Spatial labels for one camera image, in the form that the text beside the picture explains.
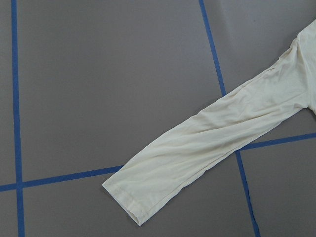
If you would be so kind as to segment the yellow long-sleeve shirt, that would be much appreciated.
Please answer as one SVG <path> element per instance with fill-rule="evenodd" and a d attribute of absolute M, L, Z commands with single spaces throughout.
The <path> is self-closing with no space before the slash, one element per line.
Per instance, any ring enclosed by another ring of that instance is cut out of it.
<path fill-rule="evenodd" d="M 103 187 L 142 225 L 205 171 L 304 108 L 316 108 L 315 22 L 268 69 L 155 139 Z"/>

